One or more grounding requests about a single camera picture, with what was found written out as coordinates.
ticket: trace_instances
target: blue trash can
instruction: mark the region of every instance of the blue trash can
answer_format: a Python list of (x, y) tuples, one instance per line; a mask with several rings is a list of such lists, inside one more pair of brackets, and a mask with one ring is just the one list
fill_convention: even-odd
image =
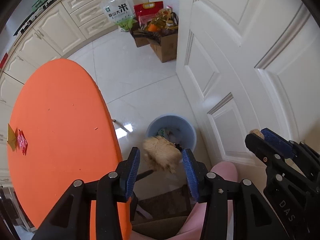
[(160, 129), (169, 130), (180, 146), (185, 149), (196, 148), (197, 135), (193, 125), (183, 116), (177, 114), (163, 114), (154, 119), (147, 129), (146, 136), (156, 136)]

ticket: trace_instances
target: red wrapper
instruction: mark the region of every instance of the red wrapper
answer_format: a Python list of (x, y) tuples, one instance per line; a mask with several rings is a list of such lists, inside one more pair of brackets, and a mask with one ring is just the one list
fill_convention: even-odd
[(22, 150), (22, 154), (26, 155), (28, 143), (23, 135), (23, 132), (20, 129), (18, 134), (18, 143), (19, 143), (20, 149)]

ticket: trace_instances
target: orange table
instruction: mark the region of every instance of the orange table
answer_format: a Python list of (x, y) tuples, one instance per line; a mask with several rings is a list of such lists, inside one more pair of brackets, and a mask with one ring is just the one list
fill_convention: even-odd
[[(10, 126), (28, 142), (26, 155), (8, 145), (13, 186), (22, 208), (39, 227), (75, 179), (90, 182), (122, 161), (115, 129), (102, 95), (77, 63), (57, 59), (41, 66), (23, 86)], [(118, 204), (123, 239), (131, 232), (129, 204)], [(95, 203), (90, 239), (95, 239)]]

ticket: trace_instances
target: person's leg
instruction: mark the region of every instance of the person's leg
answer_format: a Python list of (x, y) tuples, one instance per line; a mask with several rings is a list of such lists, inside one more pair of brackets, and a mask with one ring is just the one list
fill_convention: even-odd
[[(238, 181), (238, 172), (236, 167), (231, 162), (220, 162), (215, 165), (212, 169), (212, 172), (223, 177), (225, 180)], [(188, 216), (186, 222), (180, 229), (178, 235), (170, 238), (171, 240), (196, 240), (200, 239), (202, 225), (204, 222), (205, 210), (207, 203), (196, 203), (190, 215)], [(228, 221), (232, 215), (233, 206), (232, 200), (228, 201)]]

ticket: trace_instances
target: bolt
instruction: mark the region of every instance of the bolt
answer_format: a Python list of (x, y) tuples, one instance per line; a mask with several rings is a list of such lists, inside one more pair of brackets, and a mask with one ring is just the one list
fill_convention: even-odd
[(277, 174), (276, 179), (277, 179), (277, 181), (282, 181), (282, 176), (280, 174)]
[(75, 186), (75, 187), (79, 187), (79, 186), (81, 186), (81, 185), (82, 185), (82, 181), (79, 180), (79, 179), (77, 179), (77, 180), (75, 180), (75, 181), (73, 182), (73, 186)]
[(108, 177), (110, 178), (110, 179), (114, 179), (114, 178), (116, 178), (118, 176), (118, 173), (116, 173), (115, 171), (112, 171), (112, 172), (110, 172), (109, 174), (108, 174)]
[(207, 173), (207, 177), (208, 177), (209, 179), (214, 179), (214, 178), (216, 177), (216, 174), (215, 174), (214, 172), (208, 172), (208, 173)]
[(244, 179), (243, 181), (242, 181), (242, 183), (243, 184), (245, 184), (246, 186), (250, 186), (252, 183), (251, 183), (251, 180), (249, 180), (249, 179)]

